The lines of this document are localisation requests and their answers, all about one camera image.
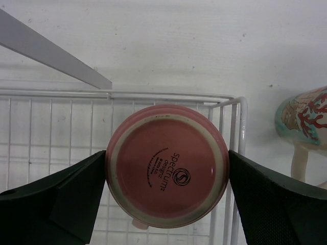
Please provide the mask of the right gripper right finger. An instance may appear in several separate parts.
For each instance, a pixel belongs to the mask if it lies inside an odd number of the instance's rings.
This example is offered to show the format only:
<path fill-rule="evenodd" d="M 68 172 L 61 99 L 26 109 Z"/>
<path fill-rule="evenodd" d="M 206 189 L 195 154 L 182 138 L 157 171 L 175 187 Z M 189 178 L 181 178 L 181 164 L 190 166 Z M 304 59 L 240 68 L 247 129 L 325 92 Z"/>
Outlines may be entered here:
<path fill-rule="evenodd" d="M 326 244 L 325 189 L 228 154 L 247 244 Z"/>

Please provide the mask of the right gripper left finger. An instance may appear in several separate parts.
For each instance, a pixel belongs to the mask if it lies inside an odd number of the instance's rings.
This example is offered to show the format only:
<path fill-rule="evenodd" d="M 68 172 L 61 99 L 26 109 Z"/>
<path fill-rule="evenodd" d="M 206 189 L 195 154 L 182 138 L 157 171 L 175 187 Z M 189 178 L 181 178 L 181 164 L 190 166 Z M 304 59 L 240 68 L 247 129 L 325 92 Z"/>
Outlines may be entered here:
<path fill-rule="evenodd" d="M 89 244 L 105 184 L 105 151 L 1 193 L 1 244 Z"/>

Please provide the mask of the cream coral pattern mug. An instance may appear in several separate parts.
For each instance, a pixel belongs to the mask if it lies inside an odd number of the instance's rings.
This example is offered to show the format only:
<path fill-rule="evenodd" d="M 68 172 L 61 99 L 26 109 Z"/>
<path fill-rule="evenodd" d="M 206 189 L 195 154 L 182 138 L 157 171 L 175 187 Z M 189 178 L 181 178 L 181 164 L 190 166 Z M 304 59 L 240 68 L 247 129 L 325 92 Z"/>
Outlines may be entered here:
<path fill-rule="evenodd" d="M 274 124 L 279 137 L 294 146 L 291 177 L 305 182 L 309 152 L 326 156 L 326 86 L 282 102 Z"/>

